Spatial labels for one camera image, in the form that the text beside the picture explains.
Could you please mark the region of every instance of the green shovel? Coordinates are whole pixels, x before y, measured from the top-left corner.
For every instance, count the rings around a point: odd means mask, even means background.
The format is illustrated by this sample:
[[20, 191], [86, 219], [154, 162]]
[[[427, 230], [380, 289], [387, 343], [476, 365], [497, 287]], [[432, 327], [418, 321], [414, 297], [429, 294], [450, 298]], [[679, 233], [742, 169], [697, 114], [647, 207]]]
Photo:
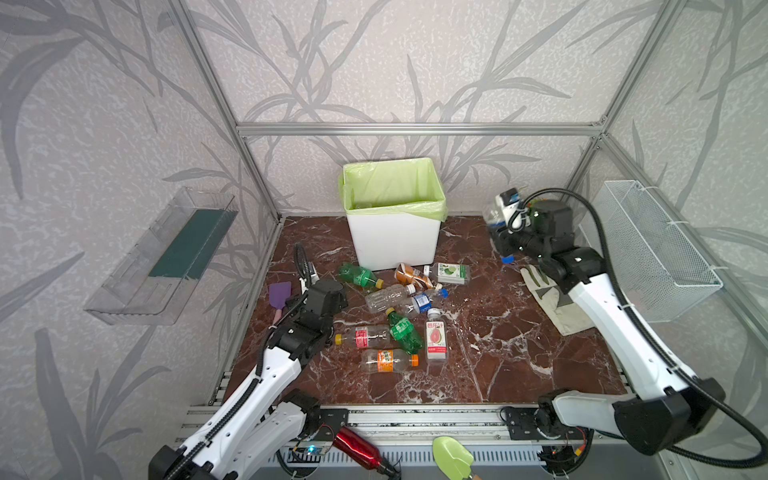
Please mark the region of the green shovel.
[[458, 440], [452, 437], [436, 438], [432, 442], [432, 454], [437, 466], [451, 480], [482, 480], [478, 475], [472, 474], [472, 462], [475, 457]]

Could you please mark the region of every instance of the red metal bottle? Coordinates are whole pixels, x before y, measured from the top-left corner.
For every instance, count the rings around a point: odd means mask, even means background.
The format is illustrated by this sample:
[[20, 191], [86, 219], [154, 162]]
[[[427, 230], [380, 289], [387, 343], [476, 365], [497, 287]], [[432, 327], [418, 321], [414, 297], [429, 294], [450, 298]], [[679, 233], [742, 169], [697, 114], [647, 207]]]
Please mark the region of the red metal bottle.
[[400, 479], [400, 473], [392, 467], [375, 445], [366, 441], [347, 427], [342, 427], [333, 439], [333, 446], [349, 455], [367, 470], [376, 470], [395, 480]]

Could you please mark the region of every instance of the trash can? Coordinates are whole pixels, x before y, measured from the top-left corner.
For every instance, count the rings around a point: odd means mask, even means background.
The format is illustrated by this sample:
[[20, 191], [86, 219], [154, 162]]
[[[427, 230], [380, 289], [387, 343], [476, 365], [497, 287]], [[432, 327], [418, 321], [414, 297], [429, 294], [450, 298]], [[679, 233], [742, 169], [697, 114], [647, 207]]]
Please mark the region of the trash can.
[[440, 223], [448, 216], [432, 159], [344, 165], [339, 195], [360, 266], [432, 264]]

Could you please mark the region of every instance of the white glove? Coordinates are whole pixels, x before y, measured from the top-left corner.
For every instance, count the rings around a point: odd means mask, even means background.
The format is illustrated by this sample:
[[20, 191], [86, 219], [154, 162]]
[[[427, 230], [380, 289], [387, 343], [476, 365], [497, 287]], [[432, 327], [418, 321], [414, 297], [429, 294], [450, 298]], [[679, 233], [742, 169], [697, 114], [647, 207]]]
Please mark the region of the white glove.
[[520, 273], [525, 285], [533, 294], [541, 308], [561, 335], [572, 335], [594, 326], [592, 319], [579, 305], [560, 291], [553, 279], [546, 276], [536, 266], [524, 266]]

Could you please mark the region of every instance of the brown marble surface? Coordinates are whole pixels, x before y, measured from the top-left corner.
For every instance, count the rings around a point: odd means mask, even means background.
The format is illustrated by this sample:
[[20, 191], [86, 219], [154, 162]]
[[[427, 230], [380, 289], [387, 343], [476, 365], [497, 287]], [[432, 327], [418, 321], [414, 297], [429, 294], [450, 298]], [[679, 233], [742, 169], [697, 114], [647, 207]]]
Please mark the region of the brown marble surface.
[[[300, 289], [293, 265], [293, 244], [302, 242], [320, 276], [336, 275], [341, 262], [355, 261], [345, 217], [290, 217], [277, 244], [264, 288], [233, 368], [227, 397], [256, 365], [274, 309], [266, 296], [271, 283], [290, 281]], [[435, 261], [471, 266], [469, 285], [448, 285], [444, 308], [449, 357], [443, 366], [419, 367], [405, 374], [367, 375], [360, 351], [333, 345], [304, 369], [297, 387], [323, 404], [333, 403], [528, 403], [559, 388], [590, 393], [624, 393], [600, 333], [592, 328], [563, 337], [523, 283], [519, 273], [528, 259], [504, 265], [494, 253], [480, 217], [449, 217], [442, 225]], [[378, 272], [385, 285], [392, 270]], [[387, 324], [371, 314], [359, 287], [347, 285], [349, 307], [337, 315], [337, 333], [358, 325]], [[424, 335], [426, 315], [413, 320]]]

